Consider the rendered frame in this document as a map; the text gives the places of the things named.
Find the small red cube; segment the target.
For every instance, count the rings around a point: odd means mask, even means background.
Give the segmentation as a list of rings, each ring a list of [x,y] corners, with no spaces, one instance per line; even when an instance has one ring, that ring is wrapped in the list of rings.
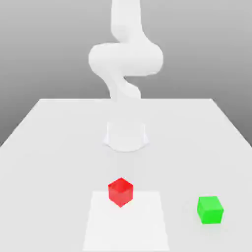
[[[119,207],[123,207],[133,199],[133,184],[119,178],[108,185],[109,199]]]

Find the small green cube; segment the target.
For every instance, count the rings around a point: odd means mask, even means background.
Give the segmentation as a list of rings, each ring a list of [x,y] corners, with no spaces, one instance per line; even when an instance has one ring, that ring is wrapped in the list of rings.
[[[217,196],[200,196],[197,213],[202,224],[220,224],[224,208]]]

